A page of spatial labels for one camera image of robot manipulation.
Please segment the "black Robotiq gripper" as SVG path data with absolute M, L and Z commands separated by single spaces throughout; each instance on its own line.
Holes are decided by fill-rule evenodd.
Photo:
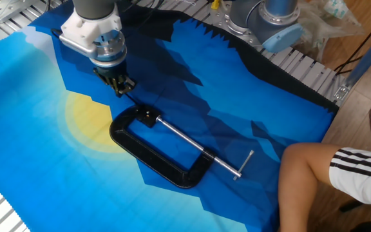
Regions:
M 93 72 L 104 84 L 108 85 L 118 97 L 132 91 L 136 86 L 135 80 L 130 79 L 128 76 L 126 61 L 109 68 L 95 66 Z

